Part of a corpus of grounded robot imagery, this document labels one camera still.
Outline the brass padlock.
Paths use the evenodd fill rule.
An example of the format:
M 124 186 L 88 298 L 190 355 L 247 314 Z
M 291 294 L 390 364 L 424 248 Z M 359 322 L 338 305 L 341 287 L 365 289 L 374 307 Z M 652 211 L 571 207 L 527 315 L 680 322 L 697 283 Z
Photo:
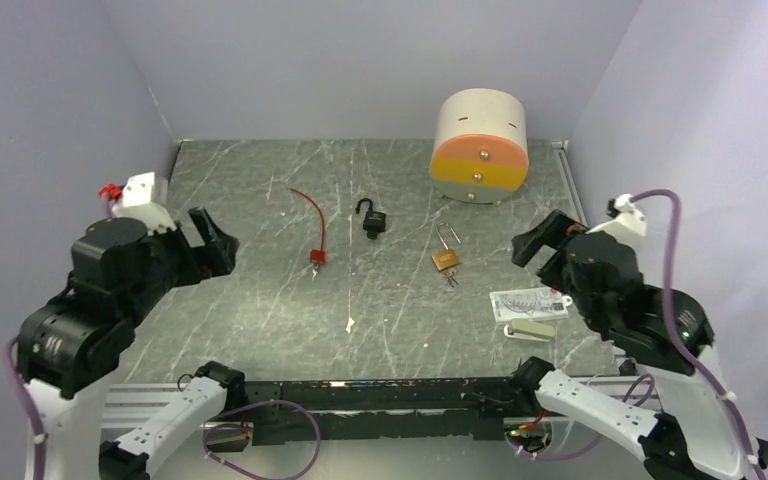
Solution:
M 448 245 L 446 241 L 446 237 L 443 234 L 443 231 L 447 230 L 455 242 L 460 245 L 461 239 L 457 233 L 457 231 L 448 223 L 441 222 L 436 227 L 435 231 L 438 236 L 438 239 L 440 240 L 442 244 L 442 249 L 438 251 L 437 253 L 434 253 L 431 258 L 435 265 L 435 268 L 438 272 L 444 272 L 447 270 L 450 270 L 452 268 L 457 267 L 460 264 L 460 259 L 457 256 L 456 252 Z

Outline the black padlock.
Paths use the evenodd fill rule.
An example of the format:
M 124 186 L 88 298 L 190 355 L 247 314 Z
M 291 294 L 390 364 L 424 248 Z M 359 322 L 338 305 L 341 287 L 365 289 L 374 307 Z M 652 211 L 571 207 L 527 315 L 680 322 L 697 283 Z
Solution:
M 381 233 L 386 231 L 386 214 L 375 210 L 374 203 L 370 198 L 362 198 L 357 202 L 356 214 L 361 213 L 364 204 L 367 205 L 367 209 L 362 222 L 362 229 L 368 239 L 376 240 Z

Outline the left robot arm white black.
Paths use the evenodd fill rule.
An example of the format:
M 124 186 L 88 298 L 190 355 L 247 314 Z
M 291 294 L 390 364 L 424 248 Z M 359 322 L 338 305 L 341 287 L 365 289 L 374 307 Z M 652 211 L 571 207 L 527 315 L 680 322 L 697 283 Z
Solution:
M 176 398 L 113 441 L 101 437 L 121 354 L 170 290 L 225 276 L 238 240 L 203 208 L 189 212 L 202 244 L 178 227 L 151 232 L 135 218 L 98 221 L 72 246 L 66 287 L 21 325 L 5 350 L 28 417 L 29 479 L 148 479 L 203 423 L 237 418 L 245 376 L 211 361 Z

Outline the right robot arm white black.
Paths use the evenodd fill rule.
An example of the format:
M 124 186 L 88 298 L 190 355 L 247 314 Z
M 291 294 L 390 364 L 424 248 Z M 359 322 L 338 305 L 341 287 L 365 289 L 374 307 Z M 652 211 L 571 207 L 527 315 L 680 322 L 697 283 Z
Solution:
M 768 467 L 768 441 L 751 437 L 714 371 L 714 333 L 691 296 L 645 283 L 635 245 L 646 234 L 637 210 L 596 227 L 561 211 L 512 240 L 512 261 L 527 265 L 552 249 L 541 282 L 569 296 L 587 327 L 630 357 L 654 381 L 661 407 L 638 408 L 587 387 L 531 357 L 509 377 L 521 414 L 559 413 L 622 446 L 655 479 L 745 479 Z

